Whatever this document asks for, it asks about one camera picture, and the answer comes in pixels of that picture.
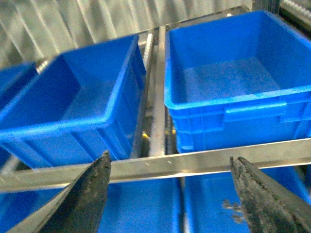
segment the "blue plastic crate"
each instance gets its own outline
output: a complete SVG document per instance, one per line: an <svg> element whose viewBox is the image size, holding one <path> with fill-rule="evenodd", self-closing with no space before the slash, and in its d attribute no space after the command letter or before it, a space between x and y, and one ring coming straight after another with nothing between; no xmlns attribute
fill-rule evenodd
<svg viewBox="0 0 311 233"><path fill-rule="evenodd" d="M263 171L311 204L308 192L294 167L270 168ZM245 221L235 223L232 218L234 212L222 207L225 199L231 204L240 204L231 173L186 177L185 208L190 233L249 233Z"/></svg>
<svg viewBox="0 0 311 233"><path fill-rule="evenodd" d="M57 192L59 189L2 195L0 233L39 209ZM177 179L110 184L98 233L180 233L179 215Z"/></svg>
<svg viewBox="0 0 311 233"><path fill-rule="evenodd" d="M179 152L311 136L311 43L267 11L168 33Z"/></svg>
<svg viewBox="0 0 311 233"><path fill-rule="evenodd" d="M144 81L137 35L63 53L0 112L0 144L32 168L127 159Z"/></svg>

